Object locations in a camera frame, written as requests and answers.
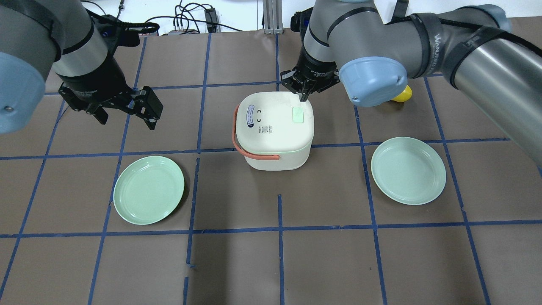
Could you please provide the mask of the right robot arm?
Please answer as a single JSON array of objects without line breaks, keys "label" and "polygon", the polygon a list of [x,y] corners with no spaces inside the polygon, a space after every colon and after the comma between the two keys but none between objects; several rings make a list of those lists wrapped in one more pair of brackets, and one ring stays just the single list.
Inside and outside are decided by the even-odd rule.
[{"label": "right robot arm", "polygon": [[280,75],[302,101],[342,83],[352,104],[373,107],[439,72],[541,165],[541,49],[511,33],[499,6],[383,23],[371,0],[318,0],[309,14],[293,19],[300,56]]}]

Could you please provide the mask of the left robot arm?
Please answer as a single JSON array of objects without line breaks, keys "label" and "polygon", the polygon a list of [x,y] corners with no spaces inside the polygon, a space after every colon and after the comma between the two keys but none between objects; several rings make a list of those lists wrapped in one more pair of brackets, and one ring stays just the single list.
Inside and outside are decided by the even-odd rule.
[{"label": "left robot arm", "polygon": [[106,109],[141,118],[154,130],[163,105],[151,87],[130,87],[114,58],[118,46],[134,47],[153,22],[129,23],[97,15],[79,0],[2,0],[1,133],[14,133],[30,121],[54,72],[58,92],[74,111],[106,124]]}]

